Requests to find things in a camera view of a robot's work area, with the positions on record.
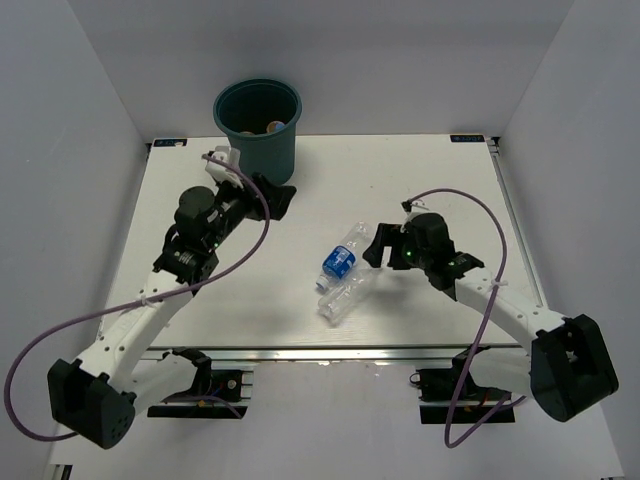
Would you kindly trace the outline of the clear plastic bottle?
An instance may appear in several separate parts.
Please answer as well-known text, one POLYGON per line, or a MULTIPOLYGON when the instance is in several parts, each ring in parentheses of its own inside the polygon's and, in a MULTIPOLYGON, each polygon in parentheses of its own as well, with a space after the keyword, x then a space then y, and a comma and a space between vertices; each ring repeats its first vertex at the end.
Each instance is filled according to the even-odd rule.
POLYGON ((381 272, 380 268, 355 267, 318 301, 317 313, 337 326, 374 289, 381 272))

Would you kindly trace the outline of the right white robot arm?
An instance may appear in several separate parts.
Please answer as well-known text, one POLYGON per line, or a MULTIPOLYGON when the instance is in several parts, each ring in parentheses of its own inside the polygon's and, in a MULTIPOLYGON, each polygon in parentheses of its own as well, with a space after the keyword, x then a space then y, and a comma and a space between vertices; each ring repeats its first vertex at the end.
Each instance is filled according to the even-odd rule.
POLYGON ((455 248, 444 218, 412 214, 404 224, 381 223, 363 254, 382 266, 388 251, 393 270, 418 269, 436 290, 479 313, 522 348, 510 354, 469 348, 452 361, 451 384, 472 399, 485 389, 533 398, 552 419, 566 422, 619 388, 619 380, 595 320, 568 317, 499 284, 484 263, 455 248))

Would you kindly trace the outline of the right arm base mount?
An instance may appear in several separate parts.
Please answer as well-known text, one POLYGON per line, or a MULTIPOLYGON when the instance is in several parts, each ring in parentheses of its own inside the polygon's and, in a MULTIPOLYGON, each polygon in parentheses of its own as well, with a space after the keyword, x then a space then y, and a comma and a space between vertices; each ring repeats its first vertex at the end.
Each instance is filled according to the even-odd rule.
MULTIPOLYGON (((468 356, 460 348, 426 347, 412 350, 415 370, 408 382, 418 396, 420 423, 444 426, 458 378, 468 356)), ((459 395, 452 424, 472 426, 506 394, 505 391, 478 386, 468 374, 459 395)))

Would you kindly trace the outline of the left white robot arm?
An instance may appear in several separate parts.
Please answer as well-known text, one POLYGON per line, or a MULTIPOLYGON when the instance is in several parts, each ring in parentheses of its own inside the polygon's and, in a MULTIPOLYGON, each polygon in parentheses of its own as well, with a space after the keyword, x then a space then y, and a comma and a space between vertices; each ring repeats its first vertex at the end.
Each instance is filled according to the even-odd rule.
POLYGON ((145 371, 135 369, 161 330, 198 293, 219 260, 217 248, 245 219, 284 217, 296 193, 255 174, 249 183, 219 180, 194 186, 179 197, 137 304, 73 362, 58 360, 47 374, 53 417, 103 449, 119 443, 134 418, 166 399, 202 398, 213 390, 211 360, 178 347, 145 371))

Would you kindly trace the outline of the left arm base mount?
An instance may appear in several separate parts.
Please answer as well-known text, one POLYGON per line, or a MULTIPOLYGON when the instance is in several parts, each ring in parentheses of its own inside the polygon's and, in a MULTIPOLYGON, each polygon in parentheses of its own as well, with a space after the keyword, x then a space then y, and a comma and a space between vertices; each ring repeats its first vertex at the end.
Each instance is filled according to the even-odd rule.
POLYGON ((150 406, 148 418, 237 419, 244 418, 253 387, 253 371, 226 368, 214 363, 203 352, 178 348, 164 352, 162 359, 189 362, 194 378, 189 388, 172 393, 168 401, 150 406))

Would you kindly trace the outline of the blue label crushed bottle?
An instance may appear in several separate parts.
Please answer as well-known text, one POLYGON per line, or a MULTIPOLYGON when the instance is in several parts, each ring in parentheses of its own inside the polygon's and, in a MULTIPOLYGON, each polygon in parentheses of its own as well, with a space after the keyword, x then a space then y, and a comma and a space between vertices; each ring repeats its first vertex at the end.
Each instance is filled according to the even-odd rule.
POLYGON ((322 262, 316 288, 320 292, 327 292, 341 282, 360 263, 364 251, 373 241, 373 235, 371 225, 356 223, 322 262))

